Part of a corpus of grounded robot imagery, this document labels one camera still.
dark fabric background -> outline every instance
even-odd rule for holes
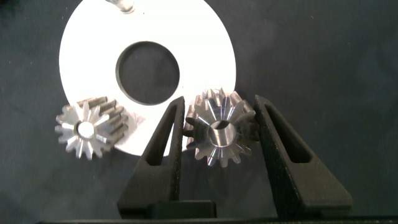
[[[278,107],[351,192],[351,215],[398,215],[398,1],[206,1],[231,38],[239,94]],[[79,2],[0,5],[0,223],[119,218],[138,157],[78,160],[53,130],[68,104],[60,41]],[[212,199],[219,217],[276,216],[253,151],[227,169],[184,152],[180,198]]]

center hole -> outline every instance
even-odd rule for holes
[[[208,134],[214,146],[225,147],[234,141],[236,130],[228,121],[216,121],[211,124]]]
[[[180,69],[173,54],[153,42],[139,42],[128,47],[119,58],[116,71],[125,94],[147,105],[168,100],[180,80]]]

